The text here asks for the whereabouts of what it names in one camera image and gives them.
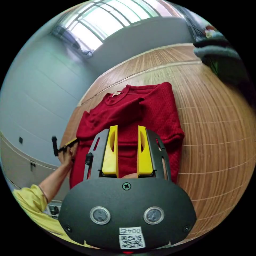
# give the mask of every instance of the red sweater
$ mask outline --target red sweater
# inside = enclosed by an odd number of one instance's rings
[[[119,95],[107,93],[94,109],[84,112],[77,138],[80,140],[70,175],[70,188],[83,181],[86,154],[94,137],[118,125],[119,178],[137,172],[138,125],[158,134],[169,156],[171,179],[177,181],[184,132],[181,129],[171,84],[127,85]]]

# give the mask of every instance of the hand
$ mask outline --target hand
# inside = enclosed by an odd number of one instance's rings
[[[70,147],[67,147],[66,152],[63,152],[63,165],[71,167],[73,159],[73,152]]]
[[[122,179],[136,179],[138,178],[137,173],[128,174],[122,177]]]

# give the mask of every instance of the cabinet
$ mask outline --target cabinet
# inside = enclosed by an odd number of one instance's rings
[[[2,135],[0,140],[4,175],[17,187],[23,188],[30,187],[32,184],[38,185],[55,171],[55,167],[50,168],[44,166],[42,162],[19,152],[19,150],[10,145]],[[54,200],[62,201],[68,191],[69,179],[66,178]]]

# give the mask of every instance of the person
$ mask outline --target person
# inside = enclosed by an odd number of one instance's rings
[[[52,174],[39,185],[33,184],[30,188],[24,187],[21,190],[13,190],[13,195],[25,213],[44,230],[68,242],[80,246],[96,248],[88,245],[86,241],[84,245],[81,245],[71,240],[57,219],[53,219],[49,215],[43,213],[47,204],[54,199],[58,193],[63,181],[72,168],[73,158],[74,152],[68,147],[67,151],[63,154],[63,162],[61,166]],[[137,178],[137,174],[129,174],[123,178]]]

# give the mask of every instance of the white wall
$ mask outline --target white wall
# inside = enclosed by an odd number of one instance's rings
[[[88,59],[99,74],[145,51],[177,43],[192,43],[183,18],[154,17],[125,27],[106,38]]]
[[[51,137],[57,136],[59,145],[74,108],[97,77],[59,39],[47,35],[34,40],[18,54],[4,80],[0,131],[23,153],[59,166]]]

